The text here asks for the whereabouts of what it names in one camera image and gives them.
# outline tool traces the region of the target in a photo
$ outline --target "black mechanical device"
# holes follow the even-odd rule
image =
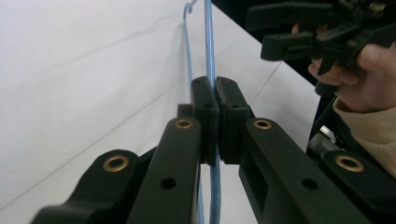
[[[33,224],[197,223],[200,164],[240,165],[258,223],[396,223],[396,181],[359,155],[330,145],[314,162],[273,121],[255,118],[236,82],[191,83],[159,145],[137,157],[97,158],[67,202],[43,208]]]
[[[322,59],[319,75],[337,65],[356,67],[367,44],[390,47],[396,38],[396,3],[392,0],[339,0],[335,3],[292,1],[251,7],[247,30],[300,24],[298,34],[265,35],[261,57],[268,61]],[[318,27],[326,30],[317,33]],[[332,97],[338,87],[319,83],[316,92]]]

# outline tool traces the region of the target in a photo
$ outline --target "white backdrop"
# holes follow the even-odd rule
[[[186,0],[0,0],[0,222],[29,223],[63,203],[99,155],[155,147],[190,102]],[[313,87],[213,8],[217,76],[238,82],[256,116],[305,148]],[[204,2],[188,17],[195,77],[205,75]],[[208,167],[202,167],[208,219]],[[221,166],[221,223],[255,223],[236,166]]]

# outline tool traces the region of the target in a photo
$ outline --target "human hand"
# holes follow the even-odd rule
[[[395,43],[390,49],[367,45],[357,58],[359,68],[353,70],[335,65],[319,76],[320,62],[313,61],[309,73],[322,83],[340,86],[336,94],[347,110],[370,113],[396,106]]]

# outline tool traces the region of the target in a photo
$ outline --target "beige sleeve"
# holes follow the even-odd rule
[[[396,178],[396,107],[359,114],[349,112],[337,99],[333,108],[350,128],[355,140]]]

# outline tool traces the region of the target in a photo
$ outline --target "round hole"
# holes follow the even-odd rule
[[[165,178],[161,181],[162,189],[172,189],[176,185],[176,180],[172,177]]]
[[[212,104],[204,104],[204,108],[212,108],[213,105]]]
[[[303,179],[301,183],[303,184],[304,187],[308,189],[318,189],[318,184],[313,179],[306,178]]]
[[[271,123],[263,119],[254,121],[254,126],[258,129],[263,129],[263,130],[268,130],[272,128]]]
[[[350,172],[362,172],[364,170],[363,164],[350,156],[337,156],[335,158],[335,163],[338,166],[350,171]]]
[[[192,122],[187,119],[180,119],[176,121],[176,126],[180,129],[188,129],[192,126]]]
[[[108,158],[103,164],[103,169],[110,173],[115,173],[123,170],[128,165],[128,158],[117,155]]]

